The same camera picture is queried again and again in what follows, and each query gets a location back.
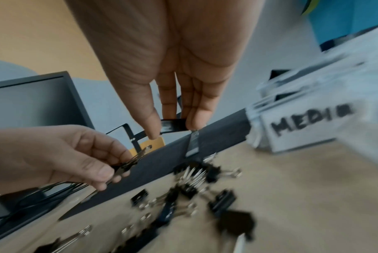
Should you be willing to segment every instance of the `fingernail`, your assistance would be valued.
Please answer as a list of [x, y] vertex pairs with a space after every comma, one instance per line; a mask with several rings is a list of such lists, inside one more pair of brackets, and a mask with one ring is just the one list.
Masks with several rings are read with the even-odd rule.
[[114, 174], [114, 170], [110, 167], [104, 166], [99, 170], [97, 175], [102, 179], [109, 180]]

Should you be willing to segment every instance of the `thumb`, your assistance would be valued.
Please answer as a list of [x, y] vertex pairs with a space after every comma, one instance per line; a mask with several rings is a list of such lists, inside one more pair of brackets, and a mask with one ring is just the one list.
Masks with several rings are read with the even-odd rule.
[[106, 182], [114, 175], [113, 168], [96, 158], [74, 149], [68, 154], [61, 159], [59, 171], [96, 182]]

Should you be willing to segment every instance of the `wooden desk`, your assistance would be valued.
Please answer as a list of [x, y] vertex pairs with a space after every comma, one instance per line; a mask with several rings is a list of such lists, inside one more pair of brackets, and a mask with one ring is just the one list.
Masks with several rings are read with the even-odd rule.
[[[243, 170], [241, 178], [221, 179], [213, 189], [233, 188], [238, 196], [233, 208], [257, 217], [256, 240], [246, 245], [245, 252], [378, 253], [378, 167], [341, 144], [271, 155], [241, 143], [220, 152], [215, 164]], [[30, 253], [89, 224], [94, 226], [92, 233], [66, 252], [109, 252], [121, 229], [146, 213], [130, 208], [129, 199], [143, 188], [150, 197], [161, 195], [172, 184], [168, 175], [55, 222], [81, 198], [71, 196], [1, 240], [0, 252]], [[196, 198], [196, 202], [197, 216], [176, 218], [142, 252], [220, 252], [221, 240], [206, 201]]]

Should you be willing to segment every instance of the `hand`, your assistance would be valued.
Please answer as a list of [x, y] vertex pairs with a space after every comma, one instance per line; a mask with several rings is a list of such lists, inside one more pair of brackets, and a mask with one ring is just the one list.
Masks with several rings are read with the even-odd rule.
[[116, 139], [83, 126], [0, 130], [0, 194], [63, 181], [104, 190], [114, 174], [108, 164], [131, 157]]
[[106, 75], [150, 139], [176, 118], [175, 75], [187, 128], [204, 127], [256, 25], [264, 0], [67, 0]]

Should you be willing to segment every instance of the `desk surface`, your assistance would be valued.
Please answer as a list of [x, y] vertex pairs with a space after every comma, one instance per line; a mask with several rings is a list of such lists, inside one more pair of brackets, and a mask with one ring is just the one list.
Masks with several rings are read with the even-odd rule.
[[[245, 252], [378, 253], [378, 167], [341, 144], [271, 155], [241, 143], [220, 152], [214, 163], [243, 170], [242, 177], [221, 179], [213, 189], [234, 189], [233, 209], [257, 217], [256, 240]], [[119, 231], [146, 213], [130, 208], [129, 199], [143, 188], [151, 198], [161, 195], [172, 184], [173, 176], [167, 175], [60, 222], [55, 217], [65, 209], [57, 208], [1, 240], [0, 252], [30, 253], [89, 224], [93, 232], [66, 252], [109, 252]], [[206, 201], [195, 201], [197, 216], [174, 219], [142, 252], [221, 252]]]

